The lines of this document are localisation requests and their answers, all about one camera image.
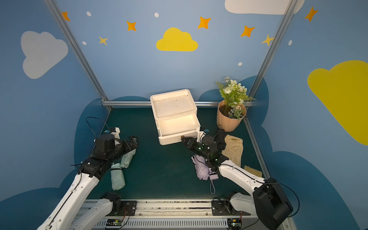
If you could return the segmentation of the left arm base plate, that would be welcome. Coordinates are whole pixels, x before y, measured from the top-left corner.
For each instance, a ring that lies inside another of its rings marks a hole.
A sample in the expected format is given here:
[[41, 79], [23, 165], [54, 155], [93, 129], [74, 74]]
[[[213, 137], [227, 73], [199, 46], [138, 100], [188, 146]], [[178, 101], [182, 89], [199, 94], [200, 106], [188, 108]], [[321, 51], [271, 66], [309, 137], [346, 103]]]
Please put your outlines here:
[[136, 207], [137, 201], [114, 201], [112, 211], [108, 214], [108, 216], [134, 216]]

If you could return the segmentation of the white three-drawer cabinet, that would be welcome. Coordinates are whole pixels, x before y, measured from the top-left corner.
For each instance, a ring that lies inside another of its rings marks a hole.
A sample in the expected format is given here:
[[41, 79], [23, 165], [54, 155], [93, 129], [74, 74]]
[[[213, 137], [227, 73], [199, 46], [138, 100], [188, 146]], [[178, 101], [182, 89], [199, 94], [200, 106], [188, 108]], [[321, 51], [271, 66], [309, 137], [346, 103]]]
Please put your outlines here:
[[182, 137], [197, 140], [196, 128], [201, 125], [188, 89], [152, 95], [150, 102], [161, 145], [179, 143]]

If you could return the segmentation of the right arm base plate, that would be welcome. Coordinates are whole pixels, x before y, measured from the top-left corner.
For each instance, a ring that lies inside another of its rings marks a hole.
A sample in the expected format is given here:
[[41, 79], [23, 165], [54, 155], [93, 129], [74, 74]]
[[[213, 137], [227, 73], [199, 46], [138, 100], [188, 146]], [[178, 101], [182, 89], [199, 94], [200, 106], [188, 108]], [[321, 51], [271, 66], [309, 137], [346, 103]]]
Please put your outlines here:
[[213, 216], [250, 216], [250, 213], [236, 211], [228, 200], [214, 199], [211, 201]]

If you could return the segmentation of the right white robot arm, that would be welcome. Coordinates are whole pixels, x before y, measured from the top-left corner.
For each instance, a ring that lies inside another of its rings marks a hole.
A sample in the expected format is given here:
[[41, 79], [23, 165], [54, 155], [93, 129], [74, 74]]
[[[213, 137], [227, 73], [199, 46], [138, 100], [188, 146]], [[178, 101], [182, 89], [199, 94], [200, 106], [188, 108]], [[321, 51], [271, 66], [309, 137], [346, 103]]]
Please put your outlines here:
[[270, 230], [276, 230], [291, 217], [292, 204], [287, 198], [284, 185], [274, 178], [264, 179], [258, 171], [241, 167], [243, 141], [219, 129], [214, 137], [200, 132], [198, 137], [181, 137], [185, 147], [194, 153], [197, 176], [203, 180], [227, 178], [247, 192], [232, 193], [223, 200], [228, 213], [240, 212], [258, 217]]

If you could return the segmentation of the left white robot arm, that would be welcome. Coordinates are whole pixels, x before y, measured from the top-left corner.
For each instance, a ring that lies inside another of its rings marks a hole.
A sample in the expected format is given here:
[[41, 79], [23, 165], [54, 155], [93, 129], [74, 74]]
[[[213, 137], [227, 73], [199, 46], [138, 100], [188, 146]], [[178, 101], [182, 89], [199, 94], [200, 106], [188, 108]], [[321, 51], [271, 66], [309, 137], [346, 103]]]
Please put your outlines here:
[[136, 136], [120, 140], [116, 132], [98, 137], [94, 151], [81, 164], [70, 188], [39, 229], [91, 230], [105, 216], [120, 213], [124, 209], [120, 195], [106, 193], [91, 210], [77, 221], [74, 220], [84, 201], [111, 168], [112, 163], [136, 149], [139, 140]]

